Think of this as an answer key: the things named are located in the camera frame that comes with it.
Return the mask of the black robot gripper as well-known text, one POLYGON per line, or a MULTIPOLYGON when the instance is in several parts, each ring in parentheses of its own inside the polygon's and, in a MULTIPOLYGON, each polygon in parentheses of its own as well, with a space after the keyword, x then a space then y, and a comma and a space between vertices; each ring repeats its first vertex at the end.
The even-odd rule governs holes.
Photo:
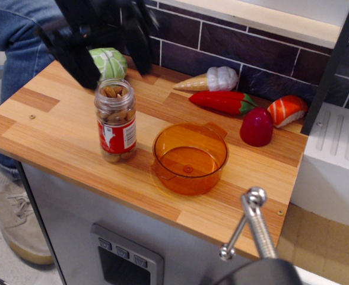
POLYGON ((86 48, 125 39, 141 75, 151 69, 149 32, 159 23, 144 1, 56 1, 62 15, 36 33, 84 88, 96 89, 99 69, 86 48))

